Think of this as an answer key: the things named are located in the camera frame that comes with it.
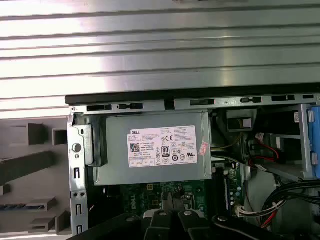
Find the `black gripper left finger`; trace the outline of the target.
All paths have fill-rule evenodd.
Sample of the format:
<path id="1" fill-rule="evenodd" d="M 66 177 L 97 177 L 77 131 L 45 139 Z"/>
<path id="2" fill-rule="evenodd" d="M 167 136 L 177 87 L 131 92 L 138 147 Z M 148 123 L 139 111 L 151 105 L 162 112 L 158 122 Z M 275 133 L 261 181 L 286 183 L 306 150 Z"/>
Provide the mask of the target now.
<path id="1" fill-rule="evenodd" d="M 161 196 L 162 209 L 143 217 L 124 213 L 72 237 L 73 240 L 169 240 L 172 234 L 174 203 L 171 192 Z"/>

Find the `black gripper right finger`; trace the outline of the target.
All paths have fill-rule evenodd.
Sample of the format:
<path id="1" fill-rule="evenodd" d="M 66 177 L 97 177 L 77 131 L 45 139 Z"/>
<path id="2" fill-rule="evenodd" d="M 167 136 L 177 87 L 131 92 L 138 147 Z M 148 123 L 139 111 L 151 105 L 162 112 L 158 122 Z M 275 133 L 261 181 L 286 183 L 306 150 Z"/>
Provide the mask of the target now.
<path id="1" fill-rule="evenodd" d="M 311 213 L 295 211 L 290 204 L 280 212 L 269 227 L 261 228 L 229 215 L 229 197 L 226 194 L 209 194 L 206 197 L 207 216 L 195 211 L 178 213 L 181 226 L 188 240 L 318 240 L 320 229 L 313 229 Z"/>

